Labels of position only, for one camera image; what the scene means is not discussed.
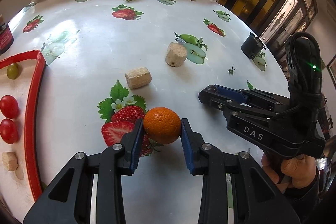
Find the person's right hand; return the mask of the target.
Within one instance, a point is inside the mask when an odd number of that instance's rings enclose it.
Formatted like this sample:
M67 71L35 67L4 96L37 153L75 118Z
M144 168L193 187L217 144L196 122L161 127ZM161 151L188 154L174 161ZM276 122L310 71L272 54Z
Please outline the person's right hand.
M303 155L301 159L297 157L290 160L283 160L281 163L281 172L290 177L289 182L279 183L279 175L270 167L270 161L266 154L261 159L262 169L270 177L270 179L277 184L281 192L287 188L302 189L309 186L315 179L316 164L315 158Z

